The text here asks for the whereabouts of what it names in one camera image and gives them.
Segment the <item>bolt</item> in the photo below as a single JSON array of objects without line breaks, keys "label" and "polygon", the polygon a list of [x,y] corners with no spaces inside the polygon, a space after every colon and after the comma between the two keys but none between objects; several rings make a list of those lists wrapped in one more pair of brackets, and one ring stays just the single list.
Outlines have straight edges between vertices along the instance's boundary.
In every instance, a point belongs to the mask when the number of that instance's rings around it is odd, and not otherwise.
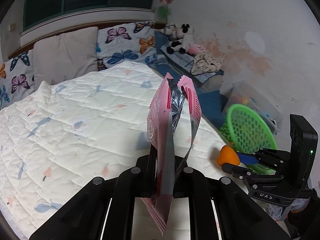
[{"label": "bolt", "polygon": [[223,177],[223,178],[221,179],[221,182],[222,182],[223,184],[228,185],[228,184],[230,184],[231,179],[229,179],[228,177]]},{"label": "bolt", "polygon": [[100,178],[100,177],[95,177],[93,180],[92,180],[92,183],[94,184],[94,185],[99,185],[99,184],[101,184],[102,183],[102,178]]},{"label": "bolt", "polygon": [[191,168],[191,167],[185,167],[185,168],[183,169],[183,171],[184,171],[185,173],[193,173],[193,168]]},{"label": "bolt", "polygon": [[132,169],[131,169],[131,173],[133,173],[133,174],[138,174],[138,173],[140,173],[140,168],[139,167],[133,167]]}]

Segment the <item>storage box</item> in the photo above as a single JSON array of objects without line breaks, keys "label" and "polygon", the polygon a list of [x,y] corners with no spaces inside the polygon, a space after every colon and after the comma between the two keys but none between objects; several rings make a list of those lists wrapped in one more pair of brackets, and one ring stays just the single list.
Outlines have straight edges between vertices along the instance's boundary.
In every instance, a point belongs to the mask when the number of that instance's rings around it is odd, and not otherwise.
[{"label": "storage box", "polygon": [[233,104],[242,104],[256,111],[266,122],[273,134],[281,131],[282,114],[246,81],[233,83],[231,96],[222,114],[226,116],[228,108]]}]

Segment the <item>wooden headboard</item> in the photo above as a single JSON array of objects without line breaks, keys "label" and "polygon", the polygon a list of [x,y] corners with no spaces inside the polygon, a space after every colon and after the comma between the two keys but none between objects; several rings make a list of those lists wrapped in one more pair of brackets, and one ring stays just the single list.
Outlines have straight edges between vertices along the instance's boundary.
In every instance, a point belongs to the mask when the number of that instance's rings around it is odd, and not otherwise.
[{"label": "wooden headboard", "polygon": [[[99,23],[89,23],[89,24],[82,24],[82,25],[77,25],[77,26],[73,26],[73,27],[69,27],[54,33],[49,33],[48,35],[42,36],[32,42],[29,42],[28,44],[20,47],[19,49],[17,49],[16,51],[14,51],[12,54],[9,55],[9,59],[13,58],[13,57],[17,57],[18,55],[20,55],[22,52],[28,51],[30,49],[33,49],[33,45],[39,41],[42,40],[44,38],[49,38],[55,35],[59,35],[62,33],[68,33],[68,32],[73,32],[76,30],[80,30],[83,28],[87,28],[87,27],[93,27],[93,26],[97,26],[98,29],[105,29],[105,28],[110,28],[116,25],[121,25],[121,24],[125,24],[125,23],[132,23],[132,22],[137,22],[137,21],[108,21],[108,22],[99,22]],[[156,23],[155,25],[155,29],[163,29],[165,27],[165,24],[163,23]]]}]

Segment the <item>quilted white bedspread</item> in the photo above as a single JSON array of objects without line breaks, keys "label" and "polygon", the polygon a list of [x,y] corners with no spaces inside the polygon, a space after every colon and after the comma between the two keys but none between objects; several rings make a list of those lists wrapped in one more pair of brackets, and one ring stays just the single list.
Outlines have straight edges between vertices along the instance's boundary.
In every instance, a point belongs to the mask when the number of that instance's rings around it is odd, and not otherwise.
[{"label": "quilted white bedspread", "polygon": [[[93,177],[117,177],[149,153],[146,117],[161,81],[148,66],[125,61],[55,86],[43,82],[0,111],[0,209],[21,239]],[[184,107],[174,137],[177,155],[186,154],[190,139]],[[214,160],[224,144],[202,118],[188,165],[219,179],[225,174]],[[162,238],[136,199],[132,239],[190,239],[188,210],[187,199],[173,200]]]}]

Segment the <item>orange fruit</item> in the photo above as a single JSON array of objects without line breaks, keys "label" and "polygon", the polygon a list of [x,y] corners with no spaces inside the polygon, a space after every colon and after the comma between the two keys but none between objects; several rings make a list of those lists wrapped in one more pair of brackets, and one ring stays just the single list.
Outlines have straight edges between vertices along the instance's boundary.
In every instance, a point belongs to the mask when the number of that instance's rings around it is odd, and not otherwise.
[{"label": "orange fruit", "polygon": [[220,155],[217,159],[217,164],[220,167],[222,167],[222,165],[225,163],[230,163],[230,164],[237,165],[237,166],[240,164],[240,159],[239,159],[238,155],[227,144],[221,148]]}]

